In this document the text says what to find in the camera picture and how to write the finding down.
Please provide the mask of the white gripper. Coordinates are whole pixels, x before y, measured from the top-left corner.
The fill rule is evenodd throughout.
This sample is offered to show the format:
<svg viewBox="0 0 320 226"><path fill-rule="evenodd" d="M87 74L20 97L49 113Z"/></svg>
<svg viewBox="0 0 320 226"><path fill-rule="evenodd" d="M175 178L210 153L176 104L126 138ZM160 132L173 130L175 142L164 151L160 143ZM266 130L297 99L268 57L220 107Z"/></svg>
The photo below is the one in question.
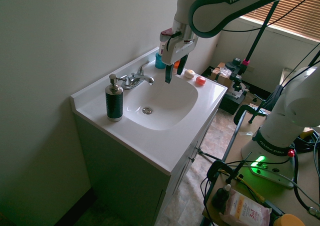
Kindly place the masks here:
<svg viewBox="0 0 320 226"><path fill-rule="evenodd" d="M190 53L198 42L198 36L191 30L188 24L173 21L172 37L167 41L162 54L162 62L166 64L165 82L172 80L173 69L176 61L180 59L177 74L181 75Z"/></svg>

